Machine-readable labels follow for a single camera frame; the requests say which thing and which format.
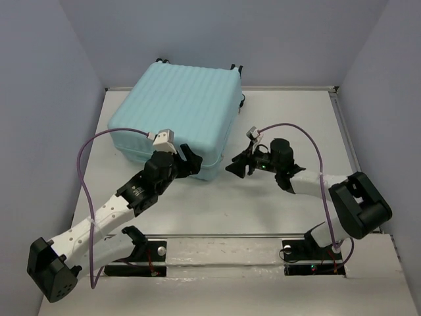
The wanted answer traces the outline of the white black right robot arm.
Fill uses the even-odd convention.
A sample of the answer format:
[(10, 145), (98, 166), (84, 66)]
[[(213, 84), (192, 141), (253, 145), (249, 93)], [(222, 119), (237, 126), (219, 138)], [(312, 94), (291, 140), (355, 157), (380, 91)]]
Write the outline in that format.
[(366, 174), (324, 176), (308, 171), (295, 162), (293, 149), (285, 139), (273, 139), (265, 151), (250, 142), (226, 167), (240, 178), (251, 176), (255, 170), (274, 173), (276, 184), (285, 192), (320, 198), (323, 205), (333, 204), (335, 217), (327, 216), (323, 223), (308, 230), (297, 247), (308, 257), (320, 257), (327, 248), (348, 238), (361, 240), (393, 216)]

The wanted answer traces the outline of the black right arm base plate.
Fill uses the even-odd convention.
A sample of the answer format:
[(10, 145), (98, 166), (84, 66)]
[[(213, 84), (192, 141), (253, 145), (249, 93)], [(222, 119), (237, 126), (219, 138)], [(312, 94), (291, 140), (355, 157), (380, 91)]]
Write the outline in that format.
[(282, 240), (278, 255), (287, 277), (346, 275), (341, 251), (335, 252), (330, 246), (320, 248), (303, 238)]

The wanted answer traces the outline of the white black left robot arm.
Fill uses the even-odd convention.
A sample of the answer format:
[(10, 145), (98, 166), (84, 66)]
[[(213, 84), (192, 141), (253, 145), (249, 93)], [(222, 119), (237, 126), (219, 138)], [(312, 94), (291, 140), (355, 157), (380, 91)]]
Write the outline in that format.
[(199, 173), (202, 157), (187, 144), (180, 148), (181, 152), (155, 151), (143, 170), (89, 217), (50, 240), (39, 237), (32, 242), (27, 273), (49, 302), (63, 299), (75, 288), (83, 256), (93, 266), (93, 247), (106, 234), (156, 204), (175, 179)]

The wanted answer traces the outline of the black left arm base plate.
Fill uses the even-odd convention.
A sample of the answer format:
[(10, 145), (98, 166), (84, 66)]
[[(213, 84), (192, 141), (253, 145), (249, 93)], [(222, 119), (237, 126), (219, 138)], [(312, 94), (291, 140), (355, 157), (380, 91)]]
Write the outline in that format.
[(107, 265), (103, 273), (110, 277), (165, 277), (166, 240), (150, 240), (143, 253), (133, 253)]

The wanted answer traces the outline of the light blue hard-shell suitcase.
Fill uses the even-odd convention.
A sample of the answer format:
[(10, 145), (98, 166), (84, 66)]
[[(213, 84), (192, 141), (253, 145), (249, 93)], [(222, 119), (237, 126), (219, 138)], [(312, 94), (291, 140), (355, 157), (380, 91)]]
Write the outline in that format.
[(174, 133), (174, 146), (187, 144), (202, 157), (197, 178), (214, 180), (240, 108), (242, 66), (229, 69), (174, 65), (157, 59), (108, 121), (113, 144), (127, 160), (143, 163), (154, 149), (141, 131)]

